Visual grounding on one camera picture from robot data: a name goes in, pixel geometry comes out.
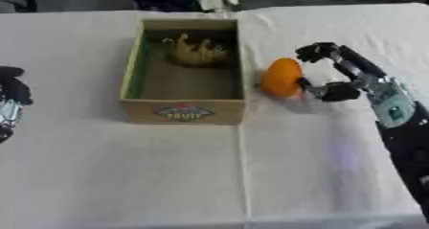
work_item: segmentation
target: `open box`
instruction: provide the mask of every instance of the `open box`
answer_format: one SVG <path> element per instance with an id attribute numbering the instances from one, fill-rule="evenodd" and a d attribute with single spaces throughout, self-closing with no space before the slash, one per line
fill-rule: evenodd
<path id="1" fill-rule="evenodd" d="M 174 63 L 163 39 L 181 34 L 188 34 L 192 44 L 206 38 L 221 44 L 227 59 L 216 68 Z M 136 123 L 238 125 L 243 88 L 236 20 L 144 20 L 124 73 L 121 102 Z"/>

